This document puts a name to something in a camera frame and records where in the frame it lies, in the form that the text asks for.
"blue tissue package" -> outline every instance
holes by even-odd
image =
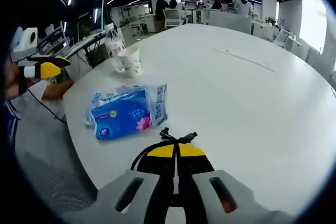
[[[120,87],[103,96],[96,92],[89,119],[97,139],[112,140],[143,131],[166,120],[166,84]]]

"potted plant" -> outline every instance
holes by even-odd
[[[266,18],[265,22],[270,23],[272,26],[275,26],[275,24],[276,24],[276,20],[273,17]]]

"white paper cup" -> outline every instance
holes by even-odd
[[[119,59],[124,66],[124,74],[134,78],[142,73],[140,52],[138,47],[131,46],[118,53]]]

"hand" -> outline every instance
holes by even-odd
[[[58,100],[71,88],[73,81],[50,84],[43,93],[43,100]]]

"plastic water bottle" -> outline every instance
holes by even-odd
[[[110,24],[104,28],[106,31],[105,46],[114,69],[116,72],[122,73],[124,72],[124,66],[119,59],[118,53],[125,48],[125,44],[113,27],[113,24]]]

